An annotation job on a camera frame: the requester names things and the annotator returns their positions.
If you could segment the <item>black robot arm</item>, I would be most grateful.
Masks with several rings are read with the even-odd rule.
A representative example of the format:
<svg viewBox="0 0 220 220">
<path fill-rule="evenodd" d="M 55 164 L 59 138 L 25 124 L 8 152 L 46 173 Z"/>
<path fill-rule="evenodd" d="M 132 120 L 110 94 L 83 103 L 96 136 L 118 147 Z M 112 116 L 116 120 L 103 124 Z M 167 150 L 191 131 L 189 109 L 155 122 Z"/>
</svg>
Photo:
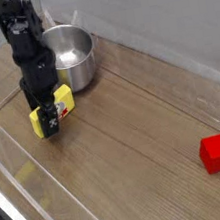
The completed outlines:
<svg viewBox="0 0 220 220">
<path fill-rule="evenodd" d="M 54 89 L 58 83 L 54 52 L 43 40 L 43 22 L 32 0 L 0 0 L 0 30 L 22 72 L 20 87 L 38 114 L 43 137 L 59 132 Z"/>
</svg>

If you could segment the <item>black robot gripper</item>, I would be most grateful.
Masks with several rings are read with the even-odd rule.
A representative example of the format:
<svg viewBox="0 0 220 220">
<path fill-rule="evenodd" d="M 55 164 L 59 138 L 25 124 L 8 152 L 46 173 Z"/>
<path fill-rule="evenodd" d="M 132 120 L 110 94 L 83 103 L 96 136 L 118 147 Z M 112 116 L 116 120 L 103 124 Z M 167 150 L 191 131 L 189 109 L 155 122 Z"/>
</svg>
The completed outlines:
<svg viewBox="0 0 220 220">
<path fill-rule="evenodd" d="M 44 44 L 34 48 L 13 47 L 13 61 L 19 66 L 21 90 L 32 111 L 41 104 L 54 101 L 53 89 L 58 83 L 54 52 Z M 53 103 L 36 112 L 43 136 L 49 138 L 59 132 L 58 112 Z"/>
</svg>

